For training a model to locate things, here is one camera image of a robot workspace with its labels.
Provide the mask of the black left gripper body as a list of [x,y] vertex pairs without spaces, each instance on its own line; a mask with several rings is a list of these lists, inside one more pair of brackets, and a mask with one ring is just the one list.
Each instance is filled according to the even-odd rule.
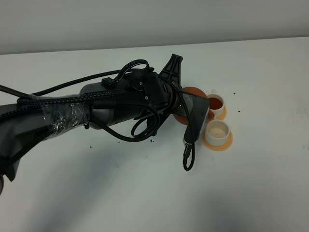
[[179,93],[188,111],[192,111],[193,96],[182,90],[178,73],[161,71],[157,74],[153,70],[136,70],[130,73],[130,84],[136,91],[141,92],[149,105],[163,116],[172,114],[181,121],[187,120]]

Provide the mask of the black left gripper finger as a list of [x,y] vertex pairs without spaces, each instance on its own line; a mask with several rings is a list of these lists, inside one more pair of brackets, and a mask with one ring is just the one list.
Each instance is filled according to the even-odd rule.
[[160,76],[181,85],[181,62],[183,57],[172,54],[165,67],[160,72]]

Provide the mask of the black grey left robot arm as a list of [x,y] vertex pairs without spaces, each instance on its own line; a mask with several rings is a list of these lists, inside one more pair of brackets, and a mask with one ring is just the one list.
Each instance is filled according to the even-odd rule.
[[17,96],[0,108],[0,175],[13,181],[21,158],[38,143],[77,127],[105,130],[122,141],[155,136],[168,116],[185,106],[181,62],[172,55],[160,73],[137,59],[122,69],[76,79]]

